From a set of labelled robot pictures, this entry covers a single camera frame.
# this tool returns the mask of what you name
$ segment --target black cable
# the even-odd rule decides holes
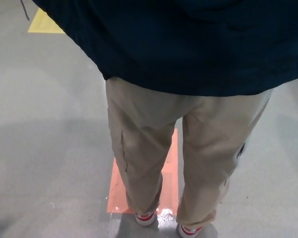
[[[22,4],[22,7],[23,7],[23,11],[25,13],[26,19],[28,19],[28,21],[30,21],[30,17],[28,15],[27,11],[26,11],[26,8],[25,8],[25,5],[24,5],[23,0],[21,0],[21,4]]]

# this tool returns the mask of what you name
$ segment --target shoe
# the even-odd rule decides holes
[[[195,230],[191,230],[182,225],[179,225],[178,232],[182,238],[194,238],[196,237],[203,227],[197,228]]]
[[[141,226],[150,226],[155,219],[154,212],[148,212],[147,214],[140,215],[138,213],[135,213],[136,221],[139,223]]]

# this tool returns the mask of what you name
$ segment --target pant leg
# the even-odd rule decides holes
[[[196,229],[212,222],[229,177],[271,90],[255,96],[202,97],[183,118],[185,187],[178,223]]]
[[[140,214],[155,211],[162,188],[161,170],[177,120],[172,110],[177,97],[119,78],[106,82],[106,94],[112,149],[129,208]]]

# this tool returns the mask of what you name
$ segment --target concrete floor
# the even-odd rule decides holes
[[[37,7],[25,2],[33,19]],[[144,229],[106,213],[104,80],[66,35],[28,28],[19,1],[0,0],[0,238],[178,237],[173,219]],[[275,90],[218,219],[199,237],[298,238],[298,80]]]

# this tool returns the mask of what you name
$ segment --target yellow floor marking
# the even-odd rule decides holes
[[[64,31],[40,8],[34,17],[28,32],[64,34]]]

